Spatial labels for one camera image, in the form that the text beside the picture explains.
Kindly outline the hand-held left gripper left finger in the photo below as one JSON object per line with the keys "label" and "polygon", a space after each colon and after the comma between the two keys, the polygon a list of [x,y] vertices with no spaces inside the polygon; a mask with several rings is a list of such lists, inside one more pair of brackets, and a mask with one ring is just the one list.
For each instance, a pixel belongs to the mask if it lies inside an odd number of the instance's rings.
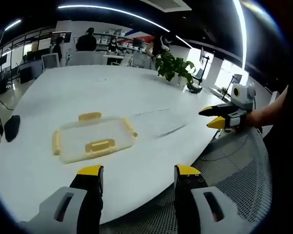
{"label": "hand-held left gripper left finger", "polygon": [[27,234],[98,234],[103,209],[102,165],[80,169],[70,186],[61,187],[39,205],[39,212],[19,225]]}

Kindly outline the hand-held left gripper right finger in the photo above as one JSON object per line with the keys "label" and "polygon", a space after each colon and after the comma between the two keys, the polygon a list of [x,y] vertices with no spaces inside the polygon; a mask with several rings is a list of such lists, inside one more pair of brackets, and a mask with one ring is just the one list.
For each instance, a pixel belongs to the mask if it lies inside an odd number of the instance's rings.
{"label": "hand-held left gripper right finger", "polygon": [[174,166],[174,207],[179,234],[236,234],[237,207],[216,187],[209,187],[191,166]]}

